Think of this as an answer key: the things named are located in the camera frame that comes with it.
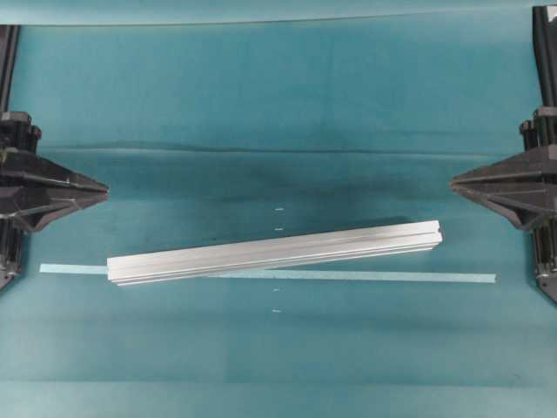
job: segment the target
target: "silver metal bar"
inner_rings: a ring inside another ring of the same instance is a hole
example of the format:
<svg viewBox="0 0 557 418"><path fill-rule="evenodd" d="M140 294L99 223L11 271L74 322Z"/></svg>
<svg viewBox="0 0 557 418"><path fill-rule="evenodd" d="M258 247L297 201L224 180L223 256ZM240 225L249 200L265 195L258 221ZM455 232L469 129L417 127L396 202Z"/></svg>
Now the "silver metal bar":
<svg viewBox="0 0 557 418"><path fill-rule="evenodd" d="M438 221L314 233L107 259L119 285L187 279L252 268L276 268L431 250L442 241Z"/></svg>

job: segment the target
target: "teal background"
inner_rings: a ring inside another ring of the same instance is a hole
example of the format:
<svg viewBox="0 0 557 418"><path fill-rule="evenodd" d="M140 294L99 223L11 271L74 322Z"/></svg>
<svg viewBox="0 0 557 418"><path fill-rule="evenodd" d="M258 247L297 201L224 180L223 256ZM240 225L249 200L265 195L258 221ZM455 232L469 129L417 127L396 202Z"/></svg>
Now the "teal background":
<svg viewBox="0 0 557 418"><path fill-rule="evenodd" d="M529 237L447 186L521 150L540 104L531 29L527 7L24 27L11 109L111 197L31 237L0 294L0 415L555 417L557 311ZM38 273L428 219L432 252L299 268L497 283Z"/></svg>
<svg viewBox="0 0 557 418"><path fill-rule="evenodd" d="M6 24L228 24L522 9L540 0L0 0Z"/></svg>

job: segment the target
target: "light blue strip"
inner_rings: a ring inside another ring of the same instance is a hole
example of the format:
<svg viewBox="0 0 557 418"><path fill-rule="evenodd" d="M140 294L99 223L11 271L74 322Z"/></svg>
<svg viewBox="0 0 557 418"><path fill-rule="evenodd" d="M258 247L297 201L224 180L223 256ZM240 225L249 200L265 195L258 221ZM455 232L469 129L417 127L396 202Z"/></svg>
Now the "light blue strip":
<svg viewBox="0 0 557 418"><path fill-rule="evenodd" d="M107 274L107 266L84 266L79 264L41 264L40 273Z"/></svg>
<svg viewBox="0 0 557 418"><path fill-rule="evenodd" d="M41 264L40 273L107 274L106 266L75 264ZM343 272L332 270L244 270L214 274L222 279L275 280L367 280L367 281L426 281L441 283L495 283L495 274L482 273L408 273L408 272Z"/></svg>
<svg viewBox="0 0 557 418"><path fill-rule="evenodd" d="M408 272L342 272L331 270L249 270L215 274L226 279L292 279L292 280L369 280L428 281L446 283L495 283L495 274L482 273L408 273Z"/></svg>

